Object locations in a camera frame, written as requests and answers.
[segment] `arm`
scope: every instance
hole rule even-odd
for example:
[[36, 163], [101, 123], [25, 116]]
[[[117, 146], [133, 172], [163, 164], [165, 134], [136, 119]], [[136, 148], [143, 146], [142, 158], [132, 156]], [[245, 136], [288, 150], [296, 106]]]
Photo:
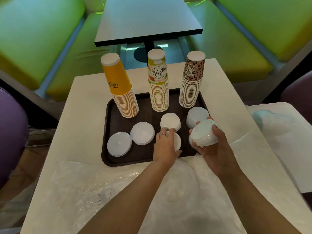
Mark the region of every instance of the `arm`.
[[217, 144], [201, 148], [193, 142], [193, 146], [203, 156], [213, 173], [219, 177], [246, 232], [248, 234], [300, 234], [242, 172], [224, 132], [215, 125], [212, 130], [218, 138]]
[[182, 151], [174, 151], [174, 132], [170, 129], [169, 137], [156, 135], [153, 161], [125, 189], [111, 199], [78, 232], [78, 234], [136, 234], [141, 228], [147, 210], [166, 173]]

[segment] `forearm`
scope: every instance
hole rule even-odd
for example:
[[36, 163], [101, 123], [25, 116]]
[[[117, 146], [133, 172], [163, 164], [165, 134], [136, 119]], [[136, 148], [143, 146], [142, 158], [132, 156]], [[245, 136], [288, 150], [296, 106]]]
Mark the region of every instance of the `forearm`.
[[138, 233], [147, 210], [168, 169], [150, 165], [109, 201], [78, 234]]
[[220, 178], [248, 234], [300, 234], [241, 171]]

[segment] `green booth seat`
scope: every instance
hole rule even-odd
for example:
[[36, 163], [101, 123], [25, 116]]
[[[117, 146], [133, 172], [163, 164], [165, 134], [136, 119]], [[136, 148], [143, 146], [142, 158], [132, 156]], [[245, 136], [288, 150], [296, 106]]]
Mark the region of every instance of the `green booth seat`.
[[84, 12], [82, 0], [0, 0], [0, 69], [39, 88]]
[[312, 0], [217, 0], [280, 61], [312, 39]]
[[106, 53], [120, 54], [120, 45], [96, 47], [94, 40], [101, 21], [101, 14], [88, 16], [75, 42], [66, 55], [46, 91], [55, 101], [66, 101], [76, 76], [103, 73], [101, 57]]
[[267, 77], [273, 67], [211, 1], [188, 6], [203, 27], [201, 35], [186, 37], [191, 51], [200, 50], [206, 58], [216, 58], [232, 83]]

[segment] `stack of paper cups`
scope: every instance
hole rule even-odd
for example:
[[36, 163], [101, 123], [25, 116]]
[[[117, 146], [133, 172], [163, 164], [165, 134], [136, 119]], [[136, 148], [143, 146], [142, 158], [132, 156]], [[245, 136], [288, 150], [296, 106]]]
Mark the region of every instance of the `stack of paper cups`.
[[119, 55], [116, 53], [105, 54], [101, 57], [101, 63], [121, 115], [126, 118], [134, 117], [138, 114], [138, 102]]
[[156, 112], [163, 112], [169, 107], [168, 73], [165, 51], [150, 50], [147, 54], [148, 82], [152, 108]]
[[188, 53], [179, 98], [182, 107], [191, 108], [196, 103], [204, 73], [205, 57], [206, 55], [201, 51]]

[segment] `round black table base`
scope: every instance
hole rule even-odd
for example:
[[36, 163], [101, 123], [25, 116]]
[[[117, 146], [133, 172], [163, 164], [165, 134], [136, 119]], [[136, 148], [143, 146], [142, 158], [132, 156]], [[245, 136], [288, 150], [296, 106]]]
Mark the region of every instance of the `round black table base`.
[[[161, 47], [154, 45], [154, 48], [162, 49]], [[147, 62], [147, 55], [146, 55], [146, 50], [144, 46], [141, 46], [135, 50], [133, 53], [133, 56], [137, 61], [140, 62]]]

